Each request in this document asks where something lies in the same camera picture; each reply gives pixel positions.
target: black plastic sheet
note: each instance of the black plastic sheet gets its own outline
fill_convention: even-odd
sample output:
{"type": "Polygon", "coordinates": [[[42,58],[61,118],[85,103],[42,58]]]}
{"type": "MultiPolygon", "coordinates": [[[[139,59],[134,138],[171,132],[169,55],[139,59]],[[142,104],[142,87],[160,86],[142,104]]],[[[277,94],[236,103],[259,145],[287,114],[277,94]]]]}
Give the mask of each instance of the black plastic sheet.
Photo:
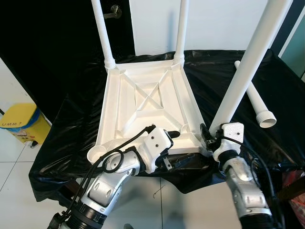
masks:
{"type": "MultiPolygon", "coordinates": [[[[186,51],[184,70],[206,125],[209,127],[235,73],[243,51],[186,51]]],[[[169,60],[173,52],[130,56],[118,62],[169,60]]],[[[62,187],[90,168],[86,159],[94,146],[102,110],[106,71],[103,63],[89,63],[71,83],[51,131],[30,170],[37,201],[65,200],[62,187]]],[[[275,126],[262,129],[245,95],[232,119],[244,124],[244,141],[275,173],[304,169],[305,84],[268,50],[253,83],[270,111],[275,126]]],[[[218,164],[200,154],[169,156],[174,169],[161,167],[150,176],[163,177],[183,192],[223,182],[218,164]]]]}

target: black wire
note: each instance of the black wire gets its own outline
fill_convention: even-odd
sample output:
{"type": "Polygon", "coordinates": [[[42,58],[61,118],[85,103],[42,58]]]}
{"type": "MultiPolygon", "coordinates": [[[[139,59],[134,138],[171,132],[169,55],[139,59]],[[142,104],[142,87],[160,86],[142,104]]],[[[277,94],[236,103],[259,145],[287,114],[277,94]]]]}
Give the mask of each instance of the black wire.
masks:
{"type": "MultiPolygon", "coordinates": [[[[139,132],[136,136],[132,137],[131,139],[129,139],[128,141],[124,142],[123,144],[121,144],[120,146],[114,148],[113,150],[107,152],[106,154],[102,155],[93,165],[92,167],[88,170],[88,172],[86,173],[84,179],[81,181],[80,183],[80,186],[79,188],[77,189],[76,191],[76,194],[74,195],[70,205],[68,206],[67,210],[64,212],[64,214],[62,215],[62,221],[63,222],[67,217],[69,217],[69,212],[70,210],[72,209],[73,207],[73,204],[75,203],[76,201],[76,198],[77,196],[79,195],[80,191],[81,191],[81,188],[82,186],[84,185],[85,181],[87,180],[84,188],[83,188],[83,192],[82,194],[80,195],[80,199],[79,201],[81,200],[81,196],[83,196],[84,192],[86,192],[88,186],[89,186],[89,183],[90,183],[90,180],[91,178],[93,177],[93,174],[94,174],[94,171],[96,170],[97,166],[100,164],[100,162],[102,162],[106,157],[110,156],[111,154],[115,153],[115,152],[119,152],[121,154],[121,159],[120,159],[120,166],[122,165],[123,163],[123,159],[124,159],[124,156],[123,156],[123,153],[122,151],[120,150],[120,148],[123,148],[124,146],[128,145],[129,143],[131,143],[132,141],[134,141],[135,139],[137,139],[138,137],[140,137],[144,132],[146,131],[149,131],[151,129],[152,126],[150,127],[145,127],[141,132],[139,132]]],[[[115,172],[116,170],[118,170],[120,168],[120,166],[117,166],[115,169],[113,169],[112,171],[115,172]]]]}
{"type": "Polygon", "coordinates": [[[247,147],[245,144],[239,142],[239,141],[236,141],[235,139],[232,139],[232,138],[229,138],[229,137],[226,137],[226,136],[222,136],[221,137],[222,139],[226,139],[226,140],[229,140],[229,141],[232,141],[232,142],[235,142],[241,146],[243,146],[244,148],[246,148],[249,152],[251,152],[252,154],[254,154],[259,160],[260,162],[262,163],[265,171],[266,171],[266,174],[267,174],[267,177],[268,177],[268,181],[269,181],[269,188],[270,188],[270,193],[271,193],[271,197],[274,198],[276,197],[276,194],[275,194],[275,191],[274,191],[274,188],[273,188],[273,185],[272,185],[272,179],[271,179],[271,175],[270,175],[270,172],[268,170],[268,167],[266,165],[266,163],[263,161],[263,159],[258,155],[257,152],[255,152],[254,150],[250,149],[249,147],[247,147]]]}
{"type": "Polygon", "coordinates": [[[119,152],[119,154],[121,155],[121,158],[120,158],[120,161],[118,163],[118,165],[114,168],[114,169],[111,169],[111,170],[107,170],[107,161],[108,160],[104,160],[103,162],[103,165],[102,165],[102,169],[103,169],[103,172],[104,173],[114,173],[115,171],[117,171],[121,165],[123,164],[123,160],[124,160],[124,154],[121,150],[117,149],[117,151],[119,152]]]}
{"type": "Polygon", "coordinates": [[[250,169],[250,171],[251,171],[251,174],[252,174],[252,176],[253,176],[253,179],[254,179],[256,185],[260,188],[261,185],[258,183],[258,181],[256,180],[256,176],[255,176],[254,173],[253,173],[253,162],[255,162],[256,160],[257,160],[257,158],[253,158],[253,159],[251,160],[251,166],[250,166],[251,169],[250,169]]]}
{"type": "Polygon", "coordinates": [[[275,210],[275,213],[276,213],[276,216],[274,216],[274,220],[275,222],[278,224],[278,218],[280,217],[281,218],[281,223],[282,223],[282,229],[285,229],[285,218],[284,218],[284,215],[281,211],[281,208],[279,206],[279,203],[277,202],[278,199],[277,199],[277,196],[275,194],[275,191],[274,191],[274,188],[273,188],[273,184],[272,184],[272,179],[271,179],[271,175],[270,175],[270,172],[269,172],[269,169],[266,165],[266,163],[264,162],[264,160],[258,155],[257,152],[255,152],[254,150],[250,149],[249,147],[247,147],[245,144],[235,140],[235,139],[232,139],[232,138],[229,138],[229,137],[225,137],[225,136],[222,136],[220,139],[226,139],[226,140],[229,140],[229,141],[232,141],[232,142],[235,142],[241,146],[243,146],[244,148],[246,148],[249,152],[251,152],[252,154],[254,154],[257,159],[261,162],[261,164],[263,165],[265,171],[266,171],[266,174],[267,174],[267,177],[268,177],[268,183],[269,183],[269,188],[270,188],[270,193],[271,193],[271,198],[272,198],[272,203],[273,203],[273,206],[274,208],[277,210],[275,210]]]}

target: floor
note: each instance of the floor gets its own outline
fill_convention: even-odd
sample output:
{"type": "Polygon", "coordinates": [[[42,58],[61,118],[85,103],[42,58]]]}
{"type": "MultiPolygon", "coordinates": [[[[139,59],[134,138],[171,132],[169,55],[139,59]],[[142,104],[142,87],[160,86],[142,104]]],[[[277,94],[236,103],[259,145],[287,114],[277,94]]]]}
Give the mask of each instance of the floor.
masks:
{"type": "MultiPolygon", "coordinates": [[[[31,149],[0,129],[0,228],[46,229],[56,201],[36,202],[28,178],[40,149],[31,149]]],[[[103,229],[239,229],[225,183],[180,193],[158,177],[132,177],[103,229]]]]}

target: yellow bin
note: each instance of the yellow bin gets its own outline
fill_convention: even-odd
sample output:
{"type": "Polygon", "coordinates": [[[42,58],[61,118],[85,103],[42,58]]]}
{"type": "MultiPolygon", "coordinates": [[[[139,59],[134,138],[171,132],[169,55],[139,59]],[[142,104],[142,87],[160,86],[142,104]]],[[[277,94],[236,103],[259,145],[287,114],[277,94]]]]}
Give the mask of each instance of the yellow bin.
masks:
{"type": "Polygon", "coordinates": [[[42,144],[51,127],[36,104],[15,104],[0,120],[0,128],[8,130],[23,143],[36,141],[42,144]]]}

